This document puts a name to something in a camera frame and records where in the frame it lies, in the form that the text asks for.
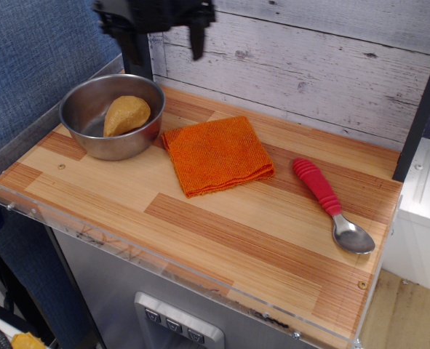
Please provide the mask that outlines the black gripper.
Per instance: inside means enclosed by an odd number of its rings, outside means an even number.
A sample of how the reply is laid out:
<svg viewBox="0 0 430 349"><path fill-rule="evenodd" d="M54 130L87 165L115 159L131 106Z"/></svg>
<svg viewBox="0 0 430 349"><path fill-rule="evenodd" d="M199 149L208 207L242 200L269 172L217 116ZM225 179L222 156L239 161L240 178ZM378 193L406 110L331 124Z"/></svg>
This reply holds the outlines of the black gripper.
<svg viewBox="0 0 430 349"><path fill-rule="evenodd" d="M123 53L134 65L143 64L135 33L158 33L175 26L188 26L193 60L197 61L204 51L204 30L215 22L211 1L102 0L94 1L92 9L99 14L104 32L116 34Z"/></svg>

